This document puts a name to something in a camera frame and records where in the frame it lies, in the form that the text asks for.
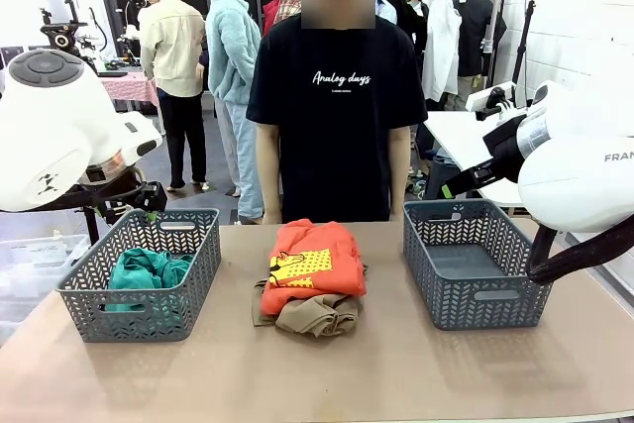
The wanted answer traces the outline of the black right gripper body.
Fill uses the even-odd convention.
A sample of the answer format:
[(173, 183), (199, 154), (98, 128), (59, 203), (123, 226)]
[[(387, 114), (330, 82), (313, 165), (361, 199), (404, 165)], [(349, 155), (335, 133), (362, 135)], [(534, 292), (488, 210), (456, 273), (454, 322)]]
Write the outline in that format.
[(516, 182), (524, 157), (517, 144), (517, 131), (525, 115), (515, 116), (493, 129), (483, 137), (491, 155), (487, 168), (497, 179)]

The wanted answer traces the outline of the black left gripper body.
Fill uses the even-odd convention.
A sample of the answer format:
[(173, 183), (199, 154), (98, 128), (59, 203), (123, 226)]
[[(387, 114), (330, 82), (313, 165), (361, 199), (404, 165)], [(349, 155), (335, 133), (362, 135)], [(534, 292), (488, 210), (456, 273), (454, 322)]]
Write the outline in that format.
[(167, 204), (166, 191), (157, 181), (141, 182), (135, 189), (108, 196), (98, 206), (101, 218), (120, 218), (130, 209), (149, 213), (162, 212)]

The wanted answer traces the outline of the teal green garment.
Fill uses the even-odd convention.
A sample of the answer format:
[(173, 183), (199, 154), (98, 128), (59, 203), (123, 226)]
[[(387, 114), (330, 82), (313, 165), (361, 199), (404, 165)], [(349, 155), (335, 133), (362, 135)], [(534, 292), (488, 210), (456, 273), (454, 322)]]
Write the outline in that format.
[(170, 252), (129, 249), (118, 257), (108, 288), (121, 290), (175, 287), (184, 279), (193, 259), (193, 255), (174, 257)]

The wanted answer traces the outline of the orange printed t-shirt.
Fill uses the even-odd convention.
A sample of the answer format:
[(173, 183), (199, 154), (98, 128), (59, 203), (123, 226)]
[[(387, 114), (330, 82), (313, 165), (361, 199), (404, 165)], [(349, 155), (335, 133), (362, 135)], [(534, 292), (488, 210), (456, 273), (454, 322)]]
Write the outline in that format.
[(273, 316), (294, 299), (363, 296), (364, 266), (354, 236), (341, 224), (301, 219), (283, 225), (269, 254), (261, 312)]

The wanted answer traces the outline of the tan trousers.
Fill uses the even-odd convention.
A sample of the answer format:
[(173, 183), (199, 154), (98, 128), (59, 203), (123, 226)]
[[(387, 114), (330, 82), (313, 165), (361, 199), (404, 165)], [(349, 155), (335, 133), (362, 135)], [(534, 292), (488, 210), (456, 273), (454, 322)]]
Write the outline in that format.
[(252, 321), (255, 327), (274, 326), (314, 338), (351, 333), (363, 309), (362, 300), (356, 296), (321, 294), (308, 299), (291, 299), (278, 314), (267, 316), (261, 311), (263, 297), (264, 280), (260, 280), (252, 292)]

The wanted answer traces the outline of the person's left forearm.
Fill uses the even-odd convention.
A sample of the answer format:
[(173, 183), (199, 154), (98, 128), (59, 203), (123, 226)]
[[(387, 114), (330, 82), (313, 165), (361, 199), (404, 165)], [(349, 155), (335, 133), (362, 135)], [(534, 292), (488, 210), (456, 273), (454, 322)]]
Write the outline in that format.
[(410, 167), (410, 129), (392, 129), (388, 135), (390, 212), (402, 210)]

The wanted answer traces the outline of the person's right forearm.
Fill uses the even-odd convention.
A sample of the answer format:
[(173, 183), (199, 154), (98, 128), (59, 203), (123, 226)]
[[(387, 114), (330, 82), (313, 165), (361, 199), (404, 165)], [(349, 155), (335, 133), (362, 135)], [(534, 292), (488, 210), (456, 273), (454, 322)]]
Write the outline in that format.
[(257, 166), (266, 211), (280, 211), (279, 130), (277, 126), (257, 125)]

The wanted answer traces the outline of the large white side table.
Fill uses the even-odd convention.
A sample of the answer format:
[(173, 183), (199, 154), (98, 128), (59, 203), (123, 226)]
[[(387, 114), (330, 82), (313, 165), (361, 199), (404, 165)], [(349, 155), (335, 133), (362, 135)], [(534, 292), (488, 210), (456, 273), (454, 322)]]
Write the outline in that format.
[[(478, 121), (475, 113), (429, 112), (425, 126), (460, 170), (490, 159), (483, 137), (496, 126), (496, 116)], [(523, 204), (515, 183), (501, 179), (478, 191), (500, 208), (519, 208)]]

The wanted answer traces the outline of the gray woven plastic basket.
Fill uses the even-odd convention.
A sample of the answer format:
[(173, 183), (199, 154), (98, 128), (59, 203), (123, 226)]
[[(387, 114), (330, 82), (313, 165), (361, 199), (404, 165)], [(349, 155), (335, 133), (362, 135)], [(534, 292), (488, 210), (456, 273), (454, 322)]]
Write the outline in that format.
[[(191, 333), (221, 262), (216, 209), (127, 212), (60, 281), (57, 291), (86, 343), (174, 342)], [(182, 282), (163, 289), (109, 289), (125, 251), (193, 255)]]
[(404, 259), (440, 330), (537, 326), (552, 286), (528, 278), (531, 246), (488, 200), (404, 204)]

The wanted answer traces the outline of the black light stand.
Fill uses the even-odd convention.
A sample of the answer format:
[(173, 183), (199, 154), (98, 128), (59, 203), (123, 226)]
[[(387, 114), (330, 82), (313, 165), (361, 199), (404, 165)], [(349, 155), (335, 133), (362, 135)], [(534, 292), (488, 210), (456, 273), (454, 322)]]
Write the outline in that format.
[(520, 42), (516, 51), (516, 60), (514, 63), (513, 72), (511, 76), (511, 81), (515, 85), (518, 84), (524, 56), (526, 53), (527, 37), (529, 34), (530, 24), (531, 24), (531, 20), (535, 11), (535, 7), (536, 7), (535, 0), (527, 0), (525, 14), (524, 14), (523, 30), (522, 30)]

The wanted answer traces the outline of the red checkered cloth table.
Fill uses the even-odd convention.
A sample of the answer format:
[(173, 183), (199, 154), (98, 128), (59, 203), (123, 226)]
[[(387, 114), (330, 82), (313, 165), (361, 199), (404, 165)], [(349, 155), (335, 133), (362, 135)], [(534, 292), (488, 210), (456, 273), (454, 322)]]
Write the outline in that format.
[(155, 83), (141, 71), (126, 72), (123, 76), (100, 75), (99, 79), (112, 100), (147, 102), (159, 106)]

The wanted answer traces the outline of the mannequin in white shirt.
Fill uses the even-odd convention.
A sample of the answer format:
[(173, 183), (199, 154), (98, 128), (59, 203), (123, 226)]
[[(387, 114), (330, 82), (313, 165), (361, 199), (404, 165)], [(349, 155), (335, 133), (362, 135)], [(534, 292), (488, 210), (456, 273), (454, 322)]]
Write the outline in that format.
[(462, 17), (453, 0), (433, 0), (427, 20), (422, 89), (432, 111), (442, 109), (445, 94), (458, 93), (459, 37)]

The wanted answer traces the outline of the mannequin in black shirt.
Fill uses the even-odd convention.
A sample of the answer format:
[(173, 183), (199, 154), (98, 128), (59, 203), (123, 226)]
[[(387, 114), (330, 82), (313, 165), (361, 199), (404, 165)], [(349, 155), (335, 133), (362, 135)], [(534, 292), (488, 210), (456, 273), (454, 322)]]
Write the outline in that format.
[(482, 41), (491, 21), (493, 3), (490, 0), (453, 0), (462, 22), (459, 35), (458, 95), (456, 107), (464, 109), (470, 94), (482, 87), (474, 81), (482, 75)]

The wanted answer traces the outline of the translucent plastic storage bin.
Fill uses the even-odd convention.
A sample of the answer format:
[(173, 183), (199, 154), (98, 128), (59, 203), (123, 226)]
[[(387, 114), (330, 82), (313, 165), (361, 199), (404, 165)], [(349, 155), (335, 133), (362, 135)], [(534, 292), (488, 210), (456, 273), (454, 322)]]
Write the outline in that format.
[(87, 235), (0, 242), (0, 347), (90, 246)]

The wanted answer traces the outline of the person in black t-shirt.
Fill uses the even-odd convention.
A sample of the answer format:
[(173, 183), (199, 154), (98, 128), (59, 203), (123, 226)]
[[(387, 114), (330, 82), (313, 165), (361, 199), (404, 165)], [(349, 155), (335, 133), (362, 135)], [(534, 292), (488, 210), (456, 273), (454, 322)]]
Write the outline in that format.
[(412, 42), (369, 29), (313, 29), (289, 17), (263, 38), (247, 116), (279, 130), (282, 223), (390, 217), (388, 135), (427, 117)]

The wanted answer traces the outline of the mannequin in cream shirt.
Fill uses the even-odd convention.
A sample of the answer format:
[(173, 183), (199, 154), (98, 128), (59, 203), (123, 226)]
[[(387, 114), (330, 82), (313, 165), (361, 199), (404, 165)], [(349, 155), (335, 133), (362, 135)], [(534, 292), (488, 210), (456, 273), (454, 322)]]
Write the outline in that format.
[(199, 64), (204, 35), (202, 15), (182, 0), (158, 0), (140, 21), (141, 65), (158, 92), (170, 161), (170, 193), (185, 186), (185, 148), (190, 151), (193, 186), (209, 189), (201, 102), (204, 68)]

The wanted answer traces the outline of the mannequin in light blue fleece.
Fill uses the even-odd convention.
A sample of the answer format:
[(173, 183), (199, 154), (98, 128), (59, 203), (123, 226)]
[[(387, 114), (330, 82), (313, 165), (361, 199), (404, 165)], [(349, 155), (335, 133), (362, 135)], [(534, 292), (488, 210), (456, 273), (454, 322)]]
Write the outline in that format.
[(206, 17), (208, 86), (215, 100), (241, 224), (259, 224), (264, 202), (256, 164), (256, 125), (247, 118), (261, 42), (247, 0), (210, 0)]

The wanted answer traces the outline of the mannequin in red top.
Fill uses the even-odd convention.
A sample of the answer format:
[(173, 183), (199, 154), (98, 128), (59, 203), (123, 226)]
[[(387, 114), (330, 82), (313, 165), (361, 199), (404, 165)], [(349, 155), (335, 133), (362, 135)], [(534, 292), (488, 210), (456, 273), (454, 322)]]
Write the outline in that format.
[(274, 24), (277, 14), (279, 0), (271, 0), (263, 6), (264, 12), (264, 28), (263, 35), (266, 35)]

